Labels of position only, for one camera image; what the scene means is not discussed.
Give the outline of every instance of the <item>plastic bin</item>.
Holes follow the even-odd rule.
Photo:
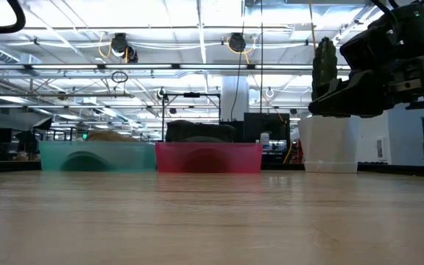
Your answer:
[[[157,143],[164,173],[251,173],[261,170],[262,144]]]
[[[41,141],[42,170],[146,172],[156,170],[155,146],[100,141]]]

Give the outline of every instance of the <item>wall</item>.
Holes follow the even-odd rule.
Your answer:
[[[383,138],[385,159],[378,158],[377,140]],[[359,119],[358,147],[356,158],[358,162],[392,163],[390,154],[388,113],[370,119]]]
[[[398,105],[388,111],[392,164],[424,166],[424,110],[405,110],[406,106]]]

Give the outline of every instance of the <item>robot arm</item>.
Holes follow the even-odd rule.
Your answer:
[[[394,10],[341,47],[350,79],[317,87],[313,114],[373,117],[399,103],[424,108],[424,2],[391,3]]]

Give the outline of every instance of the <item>brown object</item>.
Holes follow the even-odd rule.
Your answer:
[[[0,264],[424,264],[424,177],[0,174]]]
[[[128,141],[137,142],[137,139],[109,130],[90,131],[86,141]]]

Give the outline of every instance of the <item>white column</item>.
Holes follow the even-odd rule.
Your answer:
[[[244,113],[247,113],[250,110],[249,89],[250,86],[248,85],[247,77],[222,78],[222,116],[220,118],[223,121],[232,121],[232,118],[233,120],[243,121]]]

